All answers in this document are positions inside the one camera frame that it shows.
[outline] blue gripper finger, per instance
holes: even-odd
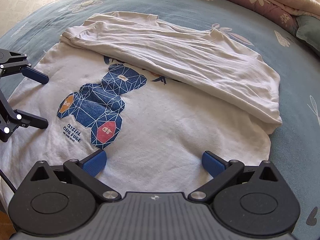
[[[79,166],[92,177],[104,169],[107,163],[107,154],[104,150],[98,150],[83,160],[79,161]]]
[[[202,155],[202,166],[212,177],[215,177],[227,169],[230,164],[212,152],[205,151]]]
[[[34,81],[37,81],[41,84],[47,84],[49,81],[49,77],[46,74],[43,74],[31,67],[24,67],[20,70],[20,72],[25,77],[33,79]]]

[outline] wooden floor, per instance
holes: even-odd
[[[15,230],[9,217],[0,211],[0,240],[8,240],[13,233]]]

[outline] black cable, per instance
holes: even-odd
[[[13,193],[16,193],[17,189],[14,187],[11,181],[7,178],[7,176],[1,171],[1,169],[0,169],[0,176],[4,180],[4,182],[9,186],[9,188],[13,191]]]

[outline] white t-shirt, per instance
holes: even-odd
[[[216,29],[197,31],[131,12],[96,14],[68,28],[25,78],[14,109],[47,118],[0,145],[0,166],[17,187],[38,160],[59,165],[98,148],[98,179],[126,191],[192,192],[211,177],[210,150],[258,165],[281,125],[279,75],[253,50]],[[8,204],[12,193],[2,182]]]

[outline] pillow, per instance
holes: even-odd
[[[297,17],[299,28],[297,38],[304,40],[306,43],[320,51],[320,20],[302,15]]]

